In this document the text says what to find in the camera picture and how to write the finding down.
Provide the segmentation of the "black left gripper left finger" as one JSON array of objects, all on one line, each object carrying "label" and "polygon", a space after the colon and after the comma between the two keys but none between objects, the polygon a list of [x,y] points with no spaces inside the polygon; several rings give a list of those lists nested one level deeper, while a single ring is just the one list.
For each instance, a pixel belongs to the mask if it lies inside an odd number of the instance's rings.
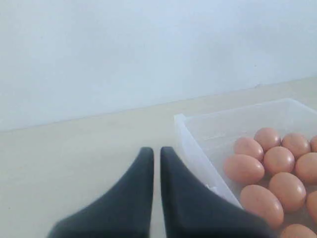
[{"label": "black left gripper left finger", "polygon": [[154,152],[138,156],[104,195],[77,213],[59,221],[50,238],[148,238],[154,187]]}]

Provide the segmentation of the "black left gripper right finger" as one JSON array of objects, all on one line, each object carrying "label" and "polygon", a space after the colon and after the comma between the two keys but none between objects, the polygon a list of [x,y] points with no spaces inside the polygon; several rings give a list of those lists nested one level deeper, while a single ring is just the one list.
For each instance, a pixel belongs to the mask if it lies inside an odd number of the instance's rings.
[{"label": "black left gripper right finger", "polygon": [[168,238],[273,238],[260,217],[227,202],[203,185],[173,147],[160,150],[160,186]]}]

